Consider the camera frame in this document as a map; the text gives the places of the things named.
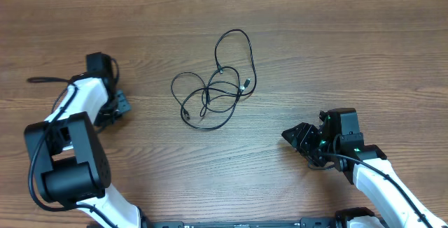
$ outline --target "table surface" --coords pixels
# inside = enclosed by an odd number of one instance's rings
[[[374,209],[342,173],[309,170],[281,137],[339,107],[356,108],[366,144],[378,145],[406,186],[448,220],[447,0],[0,0],[0,10],[2,227],[91,222],[80,211],[42,211],[29,196],[23,131],[49,114],[64,85],[25,79],[70,78],[99,51],[118,60],[118,87],[132,105],[99,135],[113,184],[153,221]],[[182,71],[208,80],[216,41],[233,28],[251,39],[257,88],[224,127],[196,131],[181,121],[170,83]],[[228,36],[218,56],[253,78],[242,35]],[[184,77],[174,90],[185,98],[199,86]]]

